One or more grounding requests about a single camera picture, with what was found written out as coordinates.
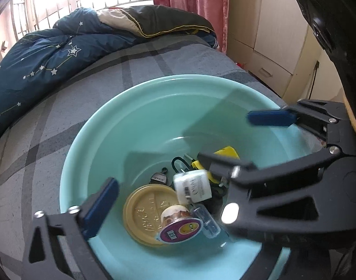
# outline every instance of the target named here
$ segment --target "metal window bars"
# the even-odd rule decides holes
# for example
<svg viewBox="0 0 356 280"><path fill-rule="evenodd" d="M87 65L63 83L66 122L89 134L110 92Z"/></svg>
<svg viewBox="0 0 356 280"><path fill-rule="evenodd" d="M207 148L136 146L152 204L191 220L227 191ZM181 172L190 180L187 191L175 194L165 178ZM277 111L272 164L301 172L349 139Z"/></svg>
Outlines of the metal window bars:
<svg viewBox="0 0 356 280"><path fill-rule="evenodd" d="M52 28L59 18L71 13L78 7L82 7L82 2L83 0L60 0L54 5L52 3L41 5L41 2L39 2L39 12L37 11L36 0L11 0L11 20L16 41L32 31ZM152 3L153 0L87 0L86 6L94 9L97 6L96 9L99 10L108 8L108 5L113 5L111 7L128 7Z"/></svg>

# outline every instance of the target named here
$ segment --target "bed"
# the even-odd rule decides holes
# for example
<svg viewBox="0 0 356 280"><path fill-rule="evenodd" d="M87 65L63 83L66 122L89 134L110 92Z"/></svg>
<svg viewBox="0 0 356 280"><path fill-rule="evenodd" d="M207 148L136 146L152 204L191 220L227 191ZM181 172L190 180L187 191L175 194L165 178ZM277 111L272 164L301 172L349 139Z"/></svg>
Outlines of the bed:
<svg viewBox="0 0 356 280"><path fill-rule="evenodd" d="M24 240L38 210L59 213L63 163L75 136L108 100L134 85L174 74L207 74L245 84L284 102L206 41L168 34L111 53L53 89L0 138L0 265L20 279ZM316 139L309 139L312 148ZM70 253L69 266L82 279Z"/></svg>

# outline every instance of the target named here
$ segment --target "metal screw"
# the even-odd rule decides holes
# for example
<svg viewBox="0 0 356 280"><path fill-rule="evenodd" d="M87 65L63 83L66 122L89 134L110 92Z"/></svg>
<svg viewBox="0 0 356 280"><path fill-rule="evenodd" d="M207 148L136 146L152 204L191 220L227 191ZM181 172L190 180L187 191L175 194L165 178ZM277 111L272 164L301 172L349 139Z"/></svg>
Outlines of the metal screw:
<svg viewBox="0 0 356 280"><path fill-rule="evenodd" d="M233 167L232 172L231 172L231 178L236 178L240 174L240 166L236 165Z"/></svg>
<svg viewBox="0 0 356 280"><path fill-rule="evenodd" d="M340 152L340 149L339 149L337 146L331 146L331 147L329 148L329 152L330 152L331 154L338 154L338 153Z"/></svg>
<svg viewBox="0 0 356 280"><path fill-rule="evenodd" d="M76 214L76 213L78 213L80 210L81 210L81 207L78 206L78 205L75 205L75 206L69 207L68 213L70 213L70 214Z"/></svg>
<svg viewBox="0 0 356 280"><path fill-rule="evenodd" d="M41 218L44 216L44 211L39 210L34 214L34 218Z"/></svg>

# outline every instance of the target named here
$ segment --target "blue star-patterned comforter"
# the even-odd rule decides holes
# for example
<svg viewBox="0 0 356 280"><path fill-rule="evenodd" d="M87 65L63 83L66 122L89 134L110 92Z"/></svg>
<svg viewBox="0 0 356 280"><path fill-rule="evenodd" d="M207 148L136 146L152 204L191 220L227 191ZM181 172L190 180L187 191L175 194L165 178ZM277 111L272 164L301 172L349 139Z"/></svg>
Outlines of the blue star-patterned comforter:
<svg viewBox="0 0 356 280"><path fill-rule="evenodd" d="M171 30L195 33L210 45L216 44L214 32L202 28L205 19L198 15L154 5L122 12L123 20L133 22L139 34L104 24L96 11L79 8L59 19L54 28L29 33L11 48L0 63L0 136L49 92L105 55ZM169 26L177 13L190 22L176 28ZM199 29L192 24L195 20ZM190 28L182 30L189 24Z"/></svg>

